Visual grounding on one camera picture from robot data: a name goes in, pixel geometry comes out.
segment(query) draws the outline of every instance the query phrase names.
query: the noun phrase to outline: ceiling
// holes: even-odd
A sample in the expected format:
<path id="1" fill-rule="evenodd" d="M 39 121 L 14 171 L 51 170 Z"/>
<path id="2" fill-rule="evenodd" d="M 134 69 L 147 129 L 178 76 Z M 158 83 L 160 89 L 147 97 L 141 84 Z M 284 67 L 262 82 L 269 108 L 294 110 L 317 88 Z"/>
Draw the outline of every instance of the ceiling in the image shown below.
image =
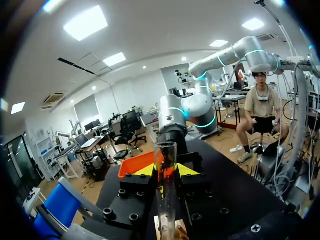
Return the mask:
<path id="1" fill-rule="evenodd" d="M 71 107 L 71 99 L 76 104 L 93 94 L 92 86 L 99 92 L 117 81 L 182 64 L 182 56 L 187 57 L 188 62 L 206 57 L 219 50 L 209 47 L 215 40 L 227 40 L 232 44 L 245 36 L 280 34 L 276 22 L 253 2 L 68 0 L 53 14 L 39 12 L 26 32 L 5 97 L 10 106 L 26 104 L 22 112 L 3 114 L 4 134 L 11 133 L 25 118 L 39 112 L 42 102 L 51 93 L 66 93 L 64 102 L 55 111 L 63 110 Z M 108 27 L 82 41 L 64 31 L 70 19 L 96 5 L 101 7 Z M 303 41 L 299 28 L 288 15 L 268 5 L 293 41 Z M 262 20 L 265 27 L 253 32 L 241 27 L 252 18 Z M 122 63 L 108 68 L 98 62 L 120 52 L 126 57 Z M 59 58 L 95 75 L 64 64 Z"/>

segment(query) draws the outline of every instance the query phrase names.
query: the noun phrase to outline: beige t-shirt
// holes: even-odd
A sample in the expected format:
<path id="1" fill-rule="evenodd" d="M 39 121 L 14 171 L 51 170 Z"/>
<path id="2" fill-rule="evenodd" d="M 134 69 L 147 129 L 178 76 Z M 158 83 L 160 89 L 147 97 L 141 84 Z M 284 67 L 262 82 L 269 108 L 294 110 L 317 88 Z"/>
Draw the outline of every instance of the beige t-shirt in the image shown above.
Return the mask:
<path id="1" fill-rule="evenodd" d="M 259 101 L 257 93 L 260 97 L 266 97 L 268 90 L 269 101 Z M 274 110 L 280 109 L 278 94 L 271 87 L 266 88 L 265 91 L 258 91 L 256 87 L 253 87 L 246 95 L 244 109 L 251 112 L 253 117 L 272 117 Z"/>

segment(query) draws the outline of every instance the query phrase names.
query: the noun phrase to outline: orange tray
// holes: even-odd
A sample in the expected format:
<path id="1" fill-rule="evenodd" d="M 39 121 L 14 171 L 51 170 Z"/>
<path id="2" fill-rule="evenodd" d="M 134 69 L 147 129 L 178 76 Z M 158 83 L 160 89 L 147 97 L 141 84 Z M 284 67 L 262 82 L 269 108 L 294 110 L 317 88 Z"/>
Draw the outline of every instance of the orange tray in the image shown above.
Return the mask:
<path id="1" fill-rule="evenodd" d="M 124 160 L 121 164 L 118 177 L 123 179 L 126 174 L 134 174 L 150 164 L 155 163 L 154 152 L 148 152 L 139 156 L 135 156 Z"/>

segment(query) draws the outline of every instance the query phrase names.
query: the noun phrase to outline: man's leg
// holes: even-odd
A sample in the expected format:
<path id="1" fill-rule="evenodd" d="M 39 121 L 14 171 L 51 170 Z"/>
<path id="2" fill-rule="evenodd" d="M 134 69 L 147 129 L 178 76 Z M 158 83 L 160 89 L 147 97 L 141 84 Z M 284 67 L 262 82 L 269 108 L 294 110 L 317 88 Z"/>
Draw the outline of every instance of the man's leg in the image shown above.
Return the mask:
<path id="1" fill-rule="evenodd" d="M 244 155 L 242 155 L 239 159 L 239 163 L 244 163 L 247 159 L 252 157 L 252 152 L 249 147 L 249 141 L 246 132 L 252 130 L 252 127 L 248 124 L 247 120 L 242 121 L 239 123 L 239 125 L 236 127 L 236 134 L 239 137 L 240 142 L 243 145 L 244 148 Z"/>

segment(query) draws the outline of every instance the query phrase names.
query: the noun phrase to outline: ceiling light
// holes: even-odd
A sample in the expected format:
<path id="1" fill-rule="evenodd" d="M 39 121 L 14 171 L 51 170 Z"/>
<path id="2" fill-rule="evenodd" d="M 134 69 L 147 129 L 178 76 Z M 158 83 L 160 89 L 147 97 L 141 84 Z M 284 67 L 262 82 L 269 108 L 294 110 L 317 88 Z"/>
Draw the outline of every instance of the ceiling light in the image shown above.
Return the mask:
<path id="1" fill-rule="evenodd" d="M 46 2 L 46 4 L 43 6 L 43 10 L 47 13 L 51 14 L 53 13 L 58 7 L 60 7 L 65 0 L 49 0 Z"/>
<path id="2" fill-rule="evenodd" d="M 24 109 L 26 102 L 21 102 L 12 106 L 11 115 L 21 112 Z"/>
<path id="3" fill-rule="evenodd" d="M 225 40 L 215 40 L 213 43 L 210 44 L 210 47 L 220 48 L 226 45 L 228 41 Z"/>
<path id="4" fill-rule="evenodd" d="M 278 7 L 283 7 L 284 5 L 286 5 L 286 1 L 285 0 L 272 0 L 272 2 L 277 5 Z"/>
<path id="5" fill-rule="evenodd" d="M 104 29 L 108 26 L 100 6 L 95 6 L 64 25 L 64 30 L 78 41 Z"/>
<path id="6" fill-rule="evenodd" d="M 257 18 L 251 19 L 250 21 L 247 21 L 245 24 L 242 25 L 242 27 L 249 29 L 251 31 L 260 29 L 264 26 L 265 24 Z"/>
<path id="7" fill-rule="evenodd" d="M 106 58 L 105 60 L 103 60 L 103 62 L 106 65 L 108 65 L 109 67 L 111 67 L 111 66 L 116 65 L 118 63 L 121 63 L 121 62 L 123 62 L 125 60 L 126 60 L 125 55 L 122 52 L 120 52 L 120 53 L 118 53 L 116 55 L 113 55 L 111 57 Z"/>
<path id="8" fill-rule="evenodd" d="M 6 100 L 4 100 L 3 98 L 1 98 L 1 109 L 5 112 L 8 112 L 9 110 L 9 103 L 6 102 Z"/>

